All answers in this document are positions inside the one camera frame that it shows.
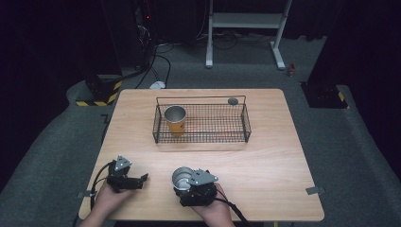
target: metal mesh basket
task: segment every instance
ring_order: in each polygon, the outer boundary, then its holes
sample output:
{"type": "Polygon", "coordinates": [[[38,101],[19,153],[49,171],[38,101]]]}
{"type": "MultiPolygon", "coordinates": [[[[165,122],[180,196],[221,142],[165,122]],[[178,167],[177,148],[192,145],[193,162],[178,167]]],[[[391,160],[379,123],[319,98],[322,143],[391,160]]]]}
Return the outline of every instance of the metal mesh basket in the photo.
{"type": "Polygon", "coordinates": [[[157,97],[153,124],[155,143],[248,142],[251,125],[245,96],[157,97]],[[186,110],[184,133],[173,136],[164,112],[171,105],[186,110]]]}

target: white metal stand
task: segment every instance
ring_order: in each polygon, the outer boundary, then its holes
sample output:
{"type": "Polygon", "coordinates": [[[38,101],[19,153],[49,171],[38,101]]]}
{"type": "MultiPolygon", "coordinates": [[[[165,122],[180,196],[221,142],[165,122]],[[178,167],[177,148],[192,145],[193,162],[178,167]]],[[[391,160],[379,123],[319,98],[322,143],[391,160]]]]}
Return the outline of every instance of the white metal stand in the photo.
{"type": "Polygon", "coordinates": [[[287,0],[283,13],[214,13],[210,0],[209,28],[206,49],[206,68],[213,67],[213,27],[275,28],[275,41],[270,42],[271,50],[280,70],[286,69],[278,45],[288,18],[292,0],[287,0]]]}

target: cup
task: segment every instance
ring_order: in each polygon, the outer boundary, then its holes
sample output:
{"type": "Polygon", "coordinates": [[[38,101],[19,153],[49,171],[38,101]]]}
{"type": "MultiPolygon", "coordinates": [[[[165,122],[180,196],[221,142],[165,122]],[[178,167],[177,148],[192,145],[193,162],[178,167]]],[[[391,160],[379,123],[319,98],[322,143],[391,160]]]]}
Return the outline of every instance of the cup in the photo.
{"type": "Polygon", "coordinates": [[[186,110],[182,106],[169,106],[165,110],[165,119],[173,136],[181,136],[184,132],[186,110]]]}

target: metal bracket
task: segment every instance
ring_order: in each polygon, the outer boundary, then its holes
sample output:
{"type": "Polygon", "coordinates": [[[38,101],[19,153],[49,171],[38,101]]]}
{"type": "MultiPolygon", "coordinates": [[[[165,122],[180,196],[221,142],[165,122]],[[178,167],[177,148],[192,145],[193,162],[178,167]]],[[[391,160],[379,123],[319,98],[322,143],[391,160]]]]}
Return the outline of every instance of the metal bracket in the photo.
{"type": "Polygon", "coordinates": [[[131,162],[131,161],[129,161],[128,159],[124,158],[124,157],[121,156],[121,155],[118,155],[117,161],[116,161],[116,163],[115,163],[114,170],[115,170],[115,171],[121,170],[121,169],[123,169],[123,168],[125,168],[125,167],[128,167],[128,166],[130,166],[130,165],[132,165],[132,162],[131,162]]]}
{"type": "Polygon", "coordinates": [[[96,193],[97,193],[97,191],[95,192],[95,194],[92,195],[90,190],[86,190],[84,192],[78,192],[77,193],[77,198],[78,199],[83,199],[84,197],[93,197],[93,196],[96,195],[96,193]]]}
{"type": "Polygon", "coordinates": [[[314,186],[314,187],[309,187],[306,189],[307,195],[312,195],[318,193],[318,195],[324,194],[326,190],[324,187],[320,186],[314,186]]]}
{"type": "Polygon", "coordinates": [[[188,184],[191,185],[203,185],[207,183],[213,183],[218,180],[218,177],[209,173],[209,171],[204,171],[201,169],[195,170],[191,178],[188,179],[188,184]]]}

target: yellow and black tape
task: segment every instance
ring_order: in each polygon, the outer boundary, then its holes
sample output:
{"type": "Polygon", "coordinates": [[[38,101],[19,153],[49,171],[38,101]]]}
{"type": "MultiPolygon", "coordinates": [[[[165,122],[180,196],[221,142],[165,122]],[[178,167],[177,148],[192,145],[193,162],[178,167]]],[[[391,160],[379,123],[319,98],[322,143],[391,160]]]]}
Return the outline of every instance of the yellow and black tape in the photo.
{"type": "Polygon", "coordinates": [[[78,106],[109,106],[112,105],[117,98],[118,90],[121,87],[122,81],[117,82],[110,91],[108,98],[104,100],[77,100],[78,106]]]}

